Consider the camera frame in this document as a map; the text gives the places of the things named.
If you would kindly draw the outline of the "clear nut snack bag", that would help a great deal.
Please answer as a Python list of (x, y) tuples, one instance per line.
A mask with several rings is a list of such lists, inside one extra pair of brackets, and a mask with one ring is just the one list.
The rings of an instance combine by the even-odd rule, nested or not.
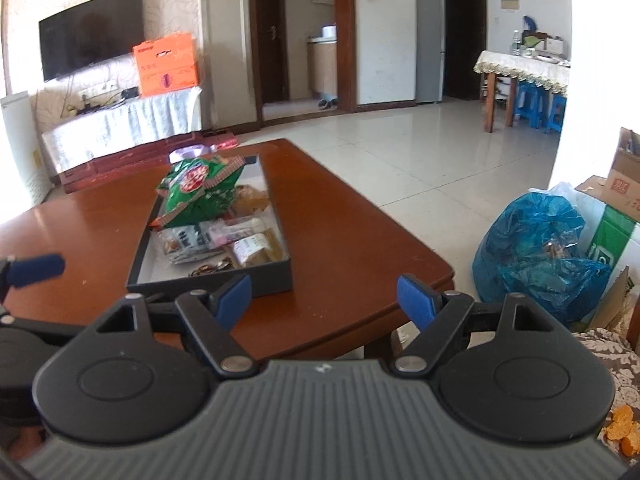
[(163, 229), (156, 233), (158, 247), (171, 264), (201, 261), (221, 253), (199, 224)]

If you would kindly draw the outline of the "grey shallow tray box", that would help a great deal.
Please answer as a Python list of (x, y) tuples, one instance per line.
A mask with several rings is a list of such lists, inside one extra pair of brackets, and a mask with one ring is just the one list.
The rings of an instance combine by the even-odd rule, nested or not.
[(257, 155), (183, 159), (156, 200), (127, 278), (128, 292), (175, 297), (238, 274), (253, 296), (293, 288), (288, 244)]

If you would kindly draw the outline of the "round green chip bag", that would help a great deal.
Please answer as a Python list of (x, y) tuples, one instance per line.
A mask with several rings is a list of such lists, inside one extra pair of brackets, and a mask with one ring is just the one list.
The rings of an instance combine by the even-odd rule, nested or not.
[(197, 157), (173, 164), (156, 187), (164, 206), (150, 228), (178, 228), (220, 217), (234, 200), (245, 165), (242, 156)]

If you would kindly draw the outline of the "pink white candy packet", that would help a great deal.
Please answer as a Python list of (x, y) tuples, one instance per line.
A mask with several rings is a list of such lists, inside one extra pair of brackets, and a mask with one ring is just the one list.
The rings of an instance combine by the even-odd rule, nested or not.
[(267, 229), (267, 226), (262, 218), (249, 216), (229, 220), (218, 219), (209, 222), (206, 231), (212, 247), (218, 248), (264, 232), (265, 229)]

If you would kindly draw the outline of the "green snack bag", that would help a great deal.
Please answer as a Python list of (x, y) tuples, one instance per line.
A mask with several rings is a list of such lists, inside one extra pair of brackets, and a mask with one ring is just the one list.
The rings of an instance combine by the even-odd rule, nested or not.
[(247, 157), (245, 166), (234, 187), (231, 213), (235, 217), (252, 216), (270, 205), (267, 179), (257, 157)]

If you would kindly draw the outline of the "white air conditioner unit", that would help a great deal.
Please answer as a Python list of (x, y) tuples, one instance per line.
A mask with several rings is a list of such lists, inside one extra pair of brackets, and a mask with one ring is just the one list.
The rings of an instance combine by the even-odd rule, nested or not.
[(17, 176), (18, 203), (27, 209), (40, 205), (53, 188), (27, 92), (1, 99), (1, 132), (8, 141)]

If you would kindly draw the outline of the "blue plastic bag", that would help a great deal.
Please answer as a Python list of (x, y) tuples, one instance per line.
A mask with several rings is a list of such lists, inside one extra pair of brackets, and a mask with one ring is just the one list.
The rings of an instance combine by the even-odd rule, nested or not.
[(578, 248), (585, 219), (570, 201), (526, 193), (500, 214), (480, 242), (472, 263), (476, 291), (485, 302), (519, 292), (566, 326), (590, 314), (612, 269)]

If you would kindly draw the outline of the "purple white floor object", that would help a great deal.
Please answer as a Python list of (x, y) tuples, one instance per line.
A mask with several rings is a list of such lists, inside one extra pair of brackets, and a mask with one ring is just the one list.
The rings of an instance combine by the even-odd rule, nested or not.
[(183, 160), (204, 157), (211, 152), (212, 150), (206, 144), (193, 144), (183, 148), (176, 148), (169, 154), (168, 160), (171, 164), (178, 164)]

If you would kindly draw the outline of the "tv cabinet with cloth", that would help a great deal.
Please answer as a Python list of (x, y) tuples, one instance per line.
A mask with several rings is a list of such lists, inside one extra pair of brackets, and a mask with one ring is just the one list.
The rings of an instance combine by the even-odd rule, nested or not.
[(168, 161), (171, 152), (213, 144), (202, 124), (202, 89), (129, 100), (83, 114), (42, 136), (64, 191), (73, 193)]

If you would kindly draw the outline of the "cardboard box on floor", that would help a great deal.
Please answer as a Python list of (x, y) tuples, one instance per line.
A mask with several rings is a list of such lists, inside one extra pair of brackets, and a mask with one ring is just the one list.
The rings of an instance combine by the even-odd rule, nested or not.
[(610, 172), (606, 177), (592, 176), (576, 191), (600, 200), (635, 222), (640, 221), (639, 135), (620, 129), (620, 140)]

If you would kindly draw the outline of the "blue plastic stool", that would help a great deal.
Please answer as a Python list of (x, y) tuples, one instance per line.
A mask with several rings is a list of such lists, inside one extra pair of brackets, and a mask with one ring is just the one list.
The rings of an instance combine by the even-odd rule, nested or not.
[(544, 87), (521, 81), (516, 92), (514, 117), (525, 119), (530, 128), (539, 129), (546, 118), (547, 91)]
[(562, 132), (565, 111), (566, 97), (559, 93), (553, 93), (546, 119), (547, 131)]

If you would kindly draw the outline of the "pair of slippers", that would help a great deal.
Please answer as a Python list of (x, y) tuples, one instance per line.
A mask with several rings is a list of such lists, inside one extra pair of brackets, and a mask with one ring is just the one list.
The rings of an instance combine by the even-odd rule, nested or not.
[(323, 99), (318, 103), (319, 110), (336, 110), (338, 107), (337, 98), (334, 99)]

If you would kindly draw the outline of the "orange cardboard box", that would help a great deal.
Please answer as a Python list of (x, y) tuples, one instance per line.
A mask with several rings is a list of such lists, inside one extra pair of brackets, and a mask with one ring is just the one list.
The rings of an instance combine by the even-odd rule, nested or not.
[(138, 44), (132, 50), (145, 98), (198, 85), (198, 59), (190, 32), (176, 32)]

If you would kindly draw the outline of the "dining table with lace cloth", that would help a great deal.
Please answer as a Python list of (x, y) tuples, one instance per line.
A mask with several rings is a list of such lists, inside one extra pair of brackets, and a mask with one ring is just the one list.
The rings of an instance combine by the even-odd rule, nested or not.
[(506, 98), (506, 126), (513, 125), (516, 90), (520, 82), (528, 82), (552, 93), (566, 96), (570, 79), (570, 64), (566, 61), (552, 63), (536, 56), (521, 56), (484, 50), (477, 58), (474, 72), (486, 80), (484, 131), (494, 131), (497, 80), (510, 79)]

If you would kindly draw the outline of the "kitchen counter cabinet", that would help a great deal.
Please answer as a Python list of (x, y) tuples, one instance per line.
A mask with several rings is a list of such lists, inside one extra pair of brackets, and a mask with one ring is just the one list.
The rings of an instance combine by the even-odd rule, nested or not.
[(334, 39), (307, 41), (308, 88), (315, 96), (337, 97), (337, 54)]

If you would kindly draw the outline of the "silver refrigerator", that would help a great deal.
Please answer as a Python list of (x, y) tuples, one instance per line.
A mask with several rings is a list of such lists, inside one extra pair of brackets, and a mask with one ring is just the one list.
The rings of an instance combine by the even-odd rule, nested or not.
[(416, 0), (416, 102), (438, 103), (444, 92), (445, 0)]

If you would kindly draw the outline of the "black wall television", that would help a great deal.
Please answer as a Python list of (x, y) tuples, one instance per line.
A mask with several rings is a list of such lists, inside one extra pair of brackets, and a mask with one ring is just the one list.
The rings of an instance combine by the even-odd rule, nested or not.
[(89, 0), (39, 22), (43, 79), (129, 54), (145, 40), (143, 0)]

